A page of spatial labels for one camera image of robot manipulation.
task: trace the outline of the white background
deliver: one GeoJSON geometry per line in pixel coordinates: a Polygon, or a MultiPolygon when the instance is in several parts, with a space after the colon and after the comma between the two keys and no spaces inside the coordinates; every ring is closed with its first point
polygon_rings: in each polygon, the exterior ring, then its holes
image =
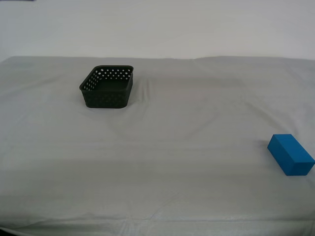
{"type": "Polygon", "coordinates": [[[315,59],[314,0],[0,1],[10,56],[315,59]]]}

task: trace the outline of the perforated basket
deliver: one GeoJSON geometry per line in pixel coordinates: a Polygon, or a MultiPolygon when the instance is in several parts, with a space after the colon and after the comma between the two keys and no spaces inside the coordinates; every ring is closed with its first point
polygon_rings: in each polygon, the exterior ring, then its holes
{"type": "Polygon", "coordinates": [[[132,88],[133,67],[100,65],[80,85],[87,107],[123,108],[132,88]]]}

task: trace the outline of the basket rim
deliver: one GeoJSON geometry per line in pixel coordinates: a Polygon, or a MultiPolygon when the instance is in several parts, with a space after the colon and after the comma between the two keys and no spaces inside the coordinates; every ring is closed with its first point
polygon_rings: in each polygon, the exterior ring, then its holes
{"type": "Polygon", "coordinates": [[[100,92],[101,90],[91,90],[91,91],[88,91],[88,90],[85,90],[85,89],[83,89],[83,86],[84,86],[84,84],[86,83],[86,81],[88,81],[89,80],[89,78],[91,77],[91,75],[94,73],[94,71],[96,70],[96,69],[98,69],[98,68],[104,68],[104,67],[118,67],[118,68],[120,68],[120,67],[123,67],[123,68],[130,68],[130,70],[131,70],[131,77],[130,77],[130,79],[129,79],[129,81],[133,78],[133,66],[131,66],[131,65],[98,65],[98,66],[96,66],[96,67],[94,67],[93,68],[93,70],[89,73],[89,75],[85,78],[85,80],[81,83],[81,85],[79,86],[79,89],[81,90],[81,91],[84,91],[84,92],[100,92]]]}

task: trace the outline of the blue block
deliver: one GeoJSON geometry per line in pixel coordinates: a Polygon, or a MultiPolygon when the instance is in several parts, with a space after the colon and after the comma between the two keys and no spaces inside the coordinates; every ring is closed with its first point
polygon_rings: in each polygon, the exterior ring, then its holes
{"type": "Polygon", "coordinates": [[[315,160],[291,134],[274,134],[268,150],[287,176],[305,176],[315,160]]]}

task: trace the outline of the white tablecloth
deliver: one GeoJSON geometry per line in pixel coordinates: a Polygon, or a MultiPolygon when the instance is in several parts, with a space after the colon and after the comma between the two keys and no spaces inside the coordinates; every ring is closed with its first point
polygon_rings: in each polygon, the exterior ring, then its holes
{"type": "Polygon", "coordinates": [[[315,61],[13,57],[0,64],[0,227],[30,236],[311,236],[315,61]],[[97,65],[134,67],[123,109],[89,109],[97,65]]]}

